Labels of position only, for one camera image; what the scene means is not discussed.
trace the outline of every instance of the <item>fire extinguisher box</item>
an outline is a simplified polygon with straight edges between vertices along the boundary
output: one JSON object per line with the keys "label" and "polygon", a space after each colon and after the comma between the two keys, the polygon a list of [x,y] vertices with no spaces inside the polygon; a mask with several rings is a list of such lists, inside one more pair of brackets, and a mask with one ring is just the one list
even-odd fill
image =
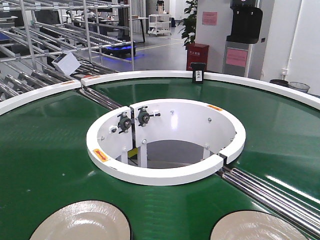
{"label": "fire extinguisher box", "polygon": [[199,43],[191,43],[186,46],[187,59],[186,59],[186,70],[192,71],[191,63],[204,63],[205,69],[207,70],[208,63],[208,52],[209,45],[199,44]]}

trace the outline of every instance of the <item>potted plant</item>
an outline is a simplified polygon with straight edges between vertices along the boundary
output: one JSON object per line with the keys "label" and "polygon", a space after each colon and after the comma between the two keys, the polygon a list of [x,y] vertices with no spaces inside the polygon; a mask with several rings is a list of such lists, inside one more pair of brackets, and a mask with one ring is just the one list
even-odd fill
{"label": "potted plant", "polygon": [[181,38],[185,39],[185,46],[194,43],[196,39],[198,0],[187,0],[186,3],[189,4],[189,6],[184,9],[184,14],[188,14],[188,17],[182,19],[178,24],[184,26],[180,32],[183,31]]}

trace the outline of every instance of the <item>orange warning label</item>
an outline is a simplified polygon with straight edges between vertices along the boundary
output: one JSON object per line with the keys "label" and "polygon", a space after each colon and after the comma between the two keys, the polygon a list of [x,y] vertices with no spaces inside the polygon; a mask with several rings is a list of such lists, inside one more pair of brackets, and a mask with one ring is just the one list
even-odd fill
{"label": "orange warning label", "polygon": [[215,109],[215,110],[218,110],[219,112],[223,110],[222,108],[214,106],[214,105],[208,105],[208,107],[212,108],[212,109]]}
{"label": "orange warning label", "polygon": [[63,82],[61,83],[61,85],[67,85],[67,84],[73,84],[75,81],[66,81],[66,82]]}
{"label": "orange warning label", "polygon": [[106,162],[108,161],[108,157],[100,150],[100,149],[95,149],[93,150],[95,155],[101,160],[101,162]]}
{"label": "orange warning label", "polygon": [[97,79],[97,78],[100,78],[101,76],[91,76],[91,77],[88,77],[88,79]]}

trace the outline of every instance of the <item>white plate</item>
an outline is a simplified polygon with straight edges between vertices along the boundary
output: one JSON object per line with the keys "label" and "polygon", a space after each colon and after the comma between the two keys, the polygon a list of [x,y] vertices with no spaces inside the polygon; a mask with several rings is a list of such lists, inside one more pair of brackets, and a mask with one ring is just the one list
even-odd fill
{"label": "white plate", "polygon": [[125,215],[114,205],[80,201],[56,211],[34,231],[30,240],[130,240]]}
{"label": "white plate", "polygon": [[259,211],[237,211],[214,226],[210,240],[306,240],[295,227]]}

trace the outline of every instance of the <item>pink sign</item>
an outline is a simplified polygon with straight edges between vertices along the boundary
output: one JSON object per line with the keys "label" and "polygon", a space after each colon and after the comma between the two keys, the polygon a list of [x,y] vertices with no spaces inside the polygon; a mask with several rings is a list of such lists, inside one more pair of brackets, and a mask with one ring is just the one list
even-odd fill
{"label": "pink sign", "polygon": [[247,50],[228,48],[226,52],[226,64],[245,67],[247,64]]}
{"label": "pink sign", "polygon": [[218,12],[216,11],[204,11],[202,14],[203,25],[217,25]]}

